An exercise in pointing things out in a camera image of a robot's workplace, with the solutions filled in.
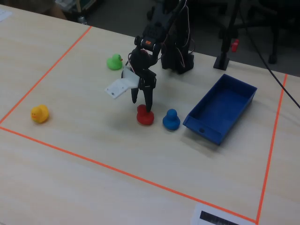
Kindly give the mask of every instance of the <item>blue rubber duck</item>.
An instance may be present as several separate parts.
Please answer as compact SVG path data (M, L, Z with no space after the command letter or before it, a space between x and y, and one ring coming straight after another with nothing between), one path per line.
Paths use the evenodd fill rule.
M163 125L169 130L177 130L180 125L180 119L175 109L169 109L167 115L163 118Z

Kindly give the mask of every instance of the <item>green rubber duck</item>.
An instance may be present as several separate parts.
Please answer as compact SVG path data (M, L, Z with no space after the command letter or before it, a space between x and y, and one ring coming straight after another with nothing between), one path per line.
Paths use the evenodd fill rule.
M122 69L123 67L123 59L119 54L114 54L111 58L107 60L107 66L111 70Z

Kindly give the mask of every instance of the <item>blue plastic tray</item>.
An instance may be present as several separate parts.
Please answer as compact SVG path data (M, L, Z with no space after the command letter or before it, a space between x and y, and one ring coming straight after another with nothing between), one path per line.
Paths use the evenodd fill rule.
M224 74L188 114L183 125L221 144L256 90L256 87Z

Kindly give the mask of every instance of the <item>table surface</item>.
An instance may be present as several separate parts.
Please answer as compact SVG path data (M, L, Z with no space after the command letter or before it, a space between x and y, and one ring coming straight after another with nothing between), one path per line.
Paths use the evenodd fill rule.
M150 127L136 121L130 91L104 88L120 77L106 59L126 59L133 37L9 7L0 23L0 222L14 224L188 225L197 202L258 224L299 224L299 109L269 72L230 61L226 73L258 88L221 146L181 121L224 71L195 53L184 75L157 74ZM275 73L300 100L300 78ZM44 104L50 119L35 124Z

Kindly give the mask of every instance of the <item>yellow rubber duck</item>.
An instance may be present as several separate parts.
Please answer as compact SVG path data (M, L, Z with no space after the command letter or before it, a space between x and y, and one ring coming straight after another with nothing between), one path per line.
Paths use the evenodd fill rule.
M39 105L37 107L32 108L31 110L31 118L33 121L37 123L45 122L49 117L49 111L47 106Z

